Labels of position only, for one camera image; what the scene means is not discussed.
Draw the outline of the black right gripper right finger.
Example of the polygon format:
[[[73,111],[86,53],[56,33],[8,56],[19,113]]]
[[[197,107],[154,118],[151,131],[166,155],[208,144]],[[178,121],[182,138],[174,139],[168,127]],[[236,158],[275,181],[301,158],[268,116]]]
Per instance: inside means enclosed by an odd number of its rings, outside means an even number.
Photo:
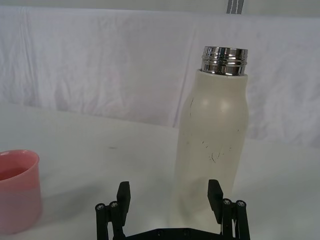
[[[217,223],[220,225],[222,240],[247,240],[247,204],[243,200],[235,202],[224,198],[220,183],[216,179],[208,181],[207,197]]]

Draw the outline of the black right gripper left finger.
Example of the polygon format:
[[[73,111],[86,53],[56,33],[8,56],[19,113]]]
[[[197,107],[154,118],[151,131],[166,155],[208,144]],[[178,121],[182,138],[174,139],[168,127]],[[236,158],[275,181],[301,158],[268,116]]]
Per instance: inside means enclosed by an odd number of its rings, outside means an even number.
[[[126,223],[131,200],[130,183],[119,184],[116,200],[109,205],[99,203],[95,206],[97,240],[108,240],[108,223],[112,224],[113,240],[124,240],[123,226]]]

